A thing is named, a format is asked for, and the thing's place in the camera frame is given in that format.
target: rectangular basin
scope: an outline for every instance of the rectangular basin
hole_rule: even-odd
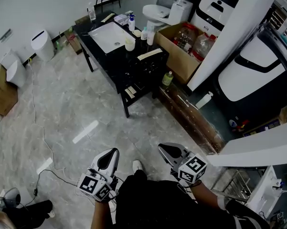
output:
[[[135,39],[114,22],[105,24],[88,33],[104,53],[109,53],[125,45],[125,40],[135,43]]]

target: marble floor tile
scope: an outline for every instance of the marble floor tile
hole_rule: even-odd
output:
[[[0,122],[0,191],[27,187],[32,194],[38,179],[36,170],[49,157],[55,164],[50,168],[75,184],[93,158],[112,147],[120,151],[117,176],[121,179],[132,174],[132,161],[139,159],[150,179],[173,180],[170,167],[158,153],[161,142],[181,143],[204,155],[150,94],[129,108],[130,118],[126,119],[120,96],[95,65],[96,70],[90,72],[83,54],[76,55],[70,45],[49,62],[35,57],[31,65],[32,70],[26,67],[27,82],[19,89],[18,103]],[[95,128],[74,143],[95,121]],[[208,167],[206,173],[203,181],[211,186],[219,170]],[[56,212],[56,217],[49,219],[54,228],[90,227],[92,204],[49,172],[40,176],[36,201],[46,199],[53,202]]]

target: white shoe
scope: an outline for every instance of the white shoe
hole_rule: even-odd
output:
[[[142,163],[139,160],[134,160],[133,161],[133,171],[134,171],[134,173],[137,170],[143,170],[143,166],[142,166]]]
[[[51,210],[50,213],[48,213],[48,215],[49,215],[51,218],[54,218],[54,217],[55,217],[55,212],[54,212],[54,210]]]

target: white bottle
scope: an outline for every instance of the white bottle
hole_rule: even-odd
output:
[[[145,26],[143,31],[141,32],[141,39],[146,40],[147,38],[148,38],[148,31],[147,31],[147,27]]]
[[[90,21],[94,21],[96,19],[96,11],[95,11],[95,7],[92,4],[92,2],[88,4],[87,10],[88,10]]]
[[[129,15],[128,28],[131,32],[135,30],[135,20],[132,13]]]
[[[211,97],[213,96],[212,92],[209,92],[206,94],[195,106],[200,109],[202,108],[206,103],[208,103],[211,100]]]
[[[148,40],[147,40],[148,45],[150,46],[153,45],[154,36],[155,36],[154,26],[150,25],[148,30]]]

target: black and white marker cube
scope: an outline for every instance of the black and white marker cube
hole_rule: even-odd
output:
[[[206,168],[207,162],[199,154],[195,154],[178,168],[178,177],[194,183],[204,175]]]
[[[86,174],[81,175],[77,188],[97,201],[102,201],[111,190],[106,181]]]

